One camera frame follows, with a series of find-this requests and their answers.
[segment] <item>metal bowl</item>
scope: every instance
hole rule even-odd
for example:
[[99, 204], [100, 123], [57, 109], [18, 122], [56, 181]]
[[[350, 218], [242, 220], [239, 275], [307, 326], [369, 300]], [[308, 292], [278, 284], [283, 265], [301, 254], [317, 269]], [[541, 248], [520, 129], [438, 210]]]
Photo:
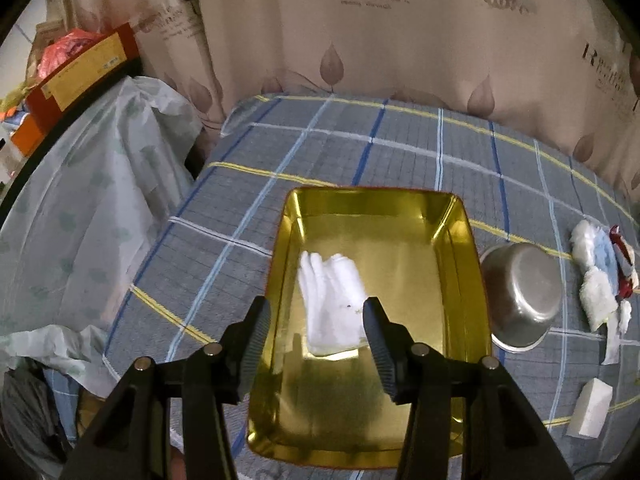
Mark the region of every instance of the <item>metal bowl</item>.
[[527, 243], [494, 247], [480, 261], [492, 339], [508, 352], [531, 350], [560, 310], [558, 263]]

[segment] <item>golden tray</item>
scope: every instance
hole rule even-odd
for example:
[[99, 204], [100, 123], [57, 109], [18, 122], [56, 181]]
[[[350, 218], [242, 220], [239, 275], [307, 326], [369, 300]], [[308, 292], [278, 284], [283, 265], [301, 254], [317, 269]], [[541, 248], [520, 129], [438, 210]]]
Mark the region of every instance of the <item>golden tray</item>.
[[[322, 358], [306, 349], [296, 274], [302, 251], [355, 261], [392, 322], [457, 360], [491, 353], [478, 253], [462, 200], [436, 191], [302, 187], [285, 202], [266, 297], [271, 327], [249, 402], [247, 442], [301, 465], [398, 465], [409, 405], [382, 390], [369, 348]], [[450, 455], [462, 452], [452, 401]]]

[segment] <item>curtain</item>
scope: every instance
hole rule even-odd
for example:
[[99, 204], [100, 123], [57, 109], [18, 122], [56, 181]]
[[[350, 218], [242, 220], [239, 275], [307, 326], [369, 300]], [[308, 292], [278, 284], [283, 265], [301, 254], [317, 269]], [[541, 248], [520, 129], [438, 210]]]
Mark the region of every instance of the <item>curtain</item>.
[[640, 198], [640, 60], [601, 0], [48, 1], [85, 30], [129, 21], [210, 144], [260, 92], [393, 98], [513, 127]]

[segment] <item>white block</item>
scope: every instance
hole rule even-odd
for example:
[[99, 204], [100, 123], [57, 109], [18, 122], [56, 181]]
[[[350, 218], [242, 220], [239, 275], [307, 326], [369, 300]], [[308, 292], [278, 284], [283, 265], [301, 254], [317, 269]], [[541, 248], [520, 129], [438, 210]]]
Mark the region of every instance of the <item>white block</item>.
[[566, 434], [578, 438], [597, 438], [607, 418], [613, 387], [599, 379], [584, 385], [576, 402]]

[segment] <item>metal screw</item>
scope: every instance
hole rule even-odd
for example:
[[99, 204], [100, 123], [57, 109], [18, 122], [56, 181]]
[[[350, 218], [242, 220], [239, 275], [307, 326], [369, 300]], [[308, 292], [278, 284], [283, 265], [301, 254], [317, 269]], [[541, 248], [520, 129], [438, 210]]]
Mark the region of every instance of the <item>metal screw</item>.
[[411, 353], [418, 357], [424, 357], [429, 353], [429, 347], [424, 343], [414, 343], [411, 345]]
[[153, 361], [151, 360], [151, 357], [144, 356], [144, 357], [137, 358], [136, 361], [133, 363], [133, 366], [136, 370], [141, 372], [143, 370], [147, 370], [152, 364], [153, 364]]
[[203, 350], [206, 355], [213, 357], [214, 355], [218, 355], [222, 352], [222, 345], [216, 342], [209, 343], [203, 348]]
[[500, 361], [491, 355], [485, 355], [481, 360], [482, 366], [489, 368], [489, 370], [495, 370], [500, 366]]

